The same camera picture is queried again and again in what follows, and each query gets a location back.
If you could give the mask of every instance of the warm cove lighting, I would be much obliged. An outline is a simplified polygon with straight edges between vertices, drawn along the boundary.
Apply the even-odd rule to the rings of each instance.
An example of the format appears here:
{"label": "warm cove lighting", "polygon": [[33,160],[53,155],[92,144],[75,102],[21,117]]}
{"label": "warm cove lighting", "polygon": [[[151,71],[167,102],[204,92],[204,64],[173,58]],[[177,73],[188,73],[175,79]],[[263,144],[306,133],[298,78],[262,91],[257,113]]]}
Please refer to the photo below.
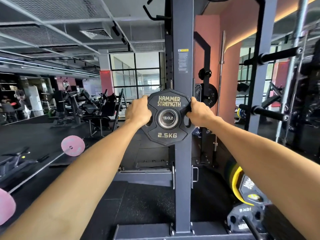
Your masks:
{"label": "warm cove lighting", "polygon": [[[275,16],[274,22],[277,22],[277,21],[283,19],[284,17],[290,15],[291,13],[293,13],[293,12],[295,12],[295,11],[297,11],[297,10],[298,10],[298,3],[297,3],[297,5],[295,5],[294,7],[291,7],[291,8],[289,8],[289,9],[283,11],[282,13],[277,14],[277,15]],[[229,47],[237,44],[238,42],[240,42],[240,41],[248,38],[249,36],[255,34],[256,32],[257,32],[257,28],[254,28],[254,29],[252,29],[251,31],[249,31],[249,32],[243,34],[242,36],[240,36],[238,39],[231,41],[231,43],[226,46],[226,50],[227,50]]]}

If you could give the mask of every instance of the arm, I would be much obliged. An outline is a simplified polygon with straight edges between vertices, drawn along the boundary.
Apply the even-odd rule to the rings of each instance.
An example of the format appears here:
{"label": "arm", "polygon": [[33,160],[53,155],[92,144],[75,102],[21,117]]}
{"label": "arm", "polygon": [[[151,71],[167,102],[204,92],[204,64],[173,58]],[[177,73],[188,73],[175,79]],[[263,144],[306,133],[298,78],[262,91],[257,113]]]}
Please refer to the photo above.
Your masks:
{"label": "arm", "polygon": [[227,147],[243,171],[308,240],[319,239],[320,165],[294,151],[223,121],[204,103],[191,101],[187,116]]}
{"label": "arm", "polygon": [[125,124],[82,153],[0,239],[80,239],[132,137],[150,120],[147,102],[133,101]]}

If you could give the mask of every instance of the warning label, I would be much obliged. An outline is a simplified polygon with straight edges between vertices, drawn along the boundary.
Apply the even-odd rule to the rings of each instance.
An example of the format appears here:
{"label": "warning label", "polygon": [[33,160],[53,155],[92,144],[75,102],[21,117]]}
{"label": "warning label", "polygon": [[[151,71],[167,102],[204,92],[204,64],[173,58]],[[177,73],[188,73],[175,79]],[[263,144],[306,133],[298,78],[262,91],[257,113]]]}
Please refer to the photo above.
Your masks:
{"label": "warning label", "polygon": [[189,54],[189,49],[178,49],[178,70],[179,73],[188,73],[188,54]]}

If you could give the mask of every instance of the black round weight plate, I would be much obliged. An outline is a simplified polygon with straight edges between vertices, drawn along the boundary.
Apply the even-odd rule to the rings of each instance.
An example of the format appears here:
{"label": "black round weight plate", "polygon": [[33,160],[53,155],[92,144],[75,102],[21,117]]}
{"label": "black round weight plate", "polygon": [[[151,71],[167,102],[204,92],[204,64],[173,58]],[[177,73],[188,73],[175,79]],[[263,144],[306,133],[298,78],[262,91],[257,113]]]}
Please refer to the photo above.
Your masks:
{"label": "black round weight plate", "polygon": [[185,139],[195,128],[184,123],[191,109],[190,99],[180,92],[172,89],[155,92],[148,98],[148,108],[152,120],[141,129],[153,142],[170,146]]}
{"label": "black round weight plate", "polygon": [[[197,86],[195,88],[195,92],[194,95],[196,96],[195,98],[197,99],[197,101],[199,102],[203,102],[202,101],[202,97],[203,97],[203,83],[200,84],[200,86]],[[216,89],[216,87],[212,84],[209,83],[209,99],[208,99],[208,106],[210,108],[212,108],[218,101],[218,91]]]}

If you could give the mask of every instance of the air vent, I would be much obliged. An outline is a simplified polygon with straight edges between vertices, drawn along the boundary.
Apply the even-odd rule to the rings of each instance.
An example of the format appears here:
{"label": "air vent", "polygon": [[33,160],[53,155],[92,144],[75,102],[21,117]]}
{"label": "air vent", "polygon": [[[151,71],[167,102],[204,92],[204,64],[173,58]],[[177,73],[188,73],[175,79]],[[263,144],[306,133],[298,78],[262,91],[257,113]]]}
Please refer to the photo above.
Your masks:
{"label": "air vent", "polygon": [[107,31],[104,28],[80,30],[80,32],[92,40],[112,39],[112,37],[107,33]]}

